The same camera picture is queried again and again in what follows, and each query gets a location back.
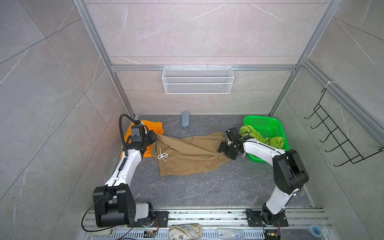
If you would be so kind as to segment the orange shorts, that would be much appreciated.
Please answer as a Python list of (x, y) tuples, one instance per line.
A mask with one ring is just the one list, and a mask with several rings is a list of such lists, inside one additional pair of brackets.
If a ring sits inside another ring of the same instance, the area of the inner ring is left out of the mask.
[[(141, 144), (143, 142), (144, 137), (147, 136), (148, 132), (150, 130), (153, 130), (156, 134), (163, 135), (163, 124), (162, 123), (155, 123), (151, 121), (142, 121), (140, 125), (135, 125), (134, 123), (131, 124), (130, 128), (128, 129), (127, 133), (124, 134), (123, 127), (122, 127), (122, 121), (119, 122), (119, 131), (120, 131), (120, 137), (122, 142), (125, 142), (123, 144), (122, 153), (120, 157), (123, 157), (123, 154), (127, 154), (128, 150), (139, 150), (141, 152)], [(143, 158), (149, 158), (152, 156), (151, 150), (142, 153)]]

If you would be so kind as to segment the khaki brown shorts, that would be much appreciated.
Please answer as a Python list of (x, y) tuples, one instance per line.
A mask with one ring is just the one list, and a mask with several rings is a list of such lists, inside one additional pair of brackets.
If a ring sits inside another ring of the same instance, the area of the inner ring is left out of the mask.
[(160, 176), (188, 176), (216, 170), (230, 159), (218, 153), (226, 140), (224, 132), (176, 139), (157, 134), (152, 156), (158, 161)]

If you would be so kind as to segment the lime green shorts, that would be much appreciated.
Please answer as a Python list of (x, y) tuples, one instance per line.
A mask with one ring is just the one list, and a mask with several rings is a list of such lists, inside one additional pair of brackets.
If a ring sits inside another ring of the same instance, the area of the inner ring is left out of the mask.
[(276, 149), (283, 149), (285, 139), (283, 137), (263, 137), (251, 125), (244, 125), (240, 128), (239, 133), (242, 137), (251, 136), (263, 144), (267, 144)]

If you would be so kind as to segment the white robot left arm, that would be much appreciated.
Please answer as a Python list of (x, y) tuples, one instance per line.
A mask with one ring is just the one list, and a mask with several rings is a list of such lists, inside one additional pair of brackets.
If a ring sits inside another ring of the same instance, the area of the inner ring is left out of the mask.
[(154, 131), (143, 123), (131, 127), (131, 135), (123, 146), (121, 160), (110, 179), (93, 192), (96, 224), (99, 228), (136, 222), (150, 226), (155, 221), (151, 203), (136, 203), (130, 189), (135, 170), (147, 147), (157, 141)]

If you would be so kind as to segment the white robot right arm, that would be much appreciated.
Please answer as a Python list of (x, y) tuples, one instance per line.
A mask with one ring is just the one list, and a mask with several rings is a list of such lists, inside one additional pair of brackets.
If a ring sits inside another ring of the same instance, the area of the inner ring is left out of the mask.
[(222, 142), (218, 152), (235, 160), (239, 154), (254, 155), (273, 167), (275, 189), (263, 205), (262, 216), (271, 222), (285, 212), (285, 207), (292, 196), (308, 181), (307, 170), (295, 150), (281, 150), (261, 143), (255, 138), (242, 136), (236, 128), (225, 131), (227, 142)]

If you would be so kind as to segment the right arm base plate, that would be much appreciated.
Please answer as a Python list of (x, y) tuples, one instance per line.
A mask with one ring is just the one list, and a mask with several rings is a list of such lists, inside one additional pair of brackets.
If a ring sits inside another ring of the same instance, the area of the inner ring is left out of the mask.
[(285, 213), (286, 211), (282, 210), (280, 213), (273, 215), (268, 209), (260, 211), (247, 209), (245, 211), (249, 227), (288, 227), (289, 224)]

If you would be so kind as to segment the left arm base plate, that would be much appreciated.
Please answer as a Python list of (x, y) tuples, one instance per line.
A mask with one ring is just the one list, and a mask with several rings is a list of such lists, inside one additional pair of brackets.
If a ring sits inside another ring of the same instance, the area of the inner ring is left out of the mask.
[(155, 211), (150, 212), (148, 217), (142, 220), (143, 227), (157, 227), (166, 228), (169, 221), (169, 213), (167, 211)]

